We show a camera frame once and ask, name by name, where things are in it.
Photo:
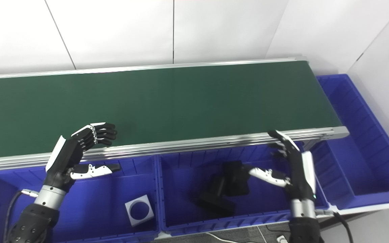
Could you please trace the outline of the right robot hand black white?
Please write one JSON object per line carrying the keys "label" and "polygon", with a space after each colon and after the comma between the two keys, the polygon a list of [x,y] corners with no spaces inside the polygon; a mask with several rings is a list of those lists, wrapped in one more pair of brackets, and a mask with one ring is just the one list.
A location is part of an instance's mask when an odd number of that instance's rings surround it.
{"label": "right robot hand black white", "polygon": [[290,164],[290,177],[273,169],[262,170],[250,165],[244,166],[243,169],[251,176],[284,188],[290,200],[315,201],[316,179],[311,152],[301,151],[296,143],[281,131],[272,130],[268,134],[279,140],[278,151]]}

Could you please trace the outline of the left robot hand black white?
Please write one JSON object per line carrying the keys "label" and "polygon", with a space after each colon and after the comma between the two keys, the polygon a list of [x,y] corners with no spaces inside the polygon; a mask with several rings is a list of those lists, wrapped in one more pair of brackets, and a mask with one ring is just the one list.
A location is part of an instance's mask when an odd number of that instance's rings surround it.
{"label": "left robot hand black white", "polygon": [[83,153],[97,144],[111,146],[117,131],[111,123],[91,123],[71,134],[69,139],[59,137],[45,167],[44,186],[69,192],[75,180],[112,174],[120,165],[80,165]]}

